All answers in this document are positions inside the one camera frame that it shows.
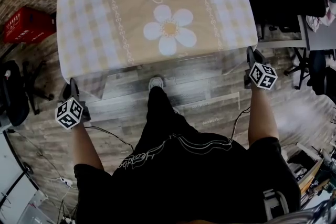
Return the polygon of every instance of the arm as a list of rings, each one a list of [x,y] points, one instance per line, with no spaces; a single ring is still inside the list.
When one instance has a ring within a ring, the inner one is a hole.
[[[94,168],[104,170],[100,158],[92,141],[82,123],[72,128],[73,137],[73,164],[87,164]]]
[[[264,137],[279,139],[279,133],[265,90],[252,83],[251,113],[248,127],[249,145],[251,146]]]

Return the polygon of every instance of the white cube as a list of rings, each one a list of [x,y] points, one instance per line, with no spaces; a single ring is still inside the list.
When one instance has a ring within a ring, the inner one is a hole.
[[[73,97],[55,110],[55,119],[65,129],[70,129],[80,122],[83,107]]]
[[[270,90],[278,78],[274,68],[257,62],[253,65],[249,77],[257,87],[266,90]]]

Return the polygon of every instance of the black t-shirt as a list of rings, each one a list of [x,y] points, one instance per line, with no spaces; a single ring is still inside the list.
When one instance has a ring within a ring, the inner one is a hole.
[[[248,150],[211,133],[172,134],[153,148],[137,146],[113,173],[75,166],[76,223],[265,222],[263,191],[300,207],[300,189],[268,137]]]

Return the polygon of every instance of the checkered tablecloth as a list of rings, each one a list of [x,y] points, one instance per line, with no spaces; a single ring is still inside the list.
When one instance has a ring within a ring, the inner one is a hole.
[[[102,97],[109,70],[257,44],[249,0],[57,0],[62,75]]]

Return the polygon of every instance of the white flower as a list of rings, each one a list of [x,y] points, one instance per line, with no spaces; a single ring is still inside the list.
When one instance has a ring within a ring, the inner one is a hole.
[[[190,24],[194,16],[188,9],[179,9],[172,17],[171,10],[166,5],[160,5],[154,10],[158,21],[148,23],[143,28],[146,39],[155,40],[160,37],[159,50],[163,55],[176,53],[176,40],[185,47],[193,47],[197,38],[194,32],[182,26]]]

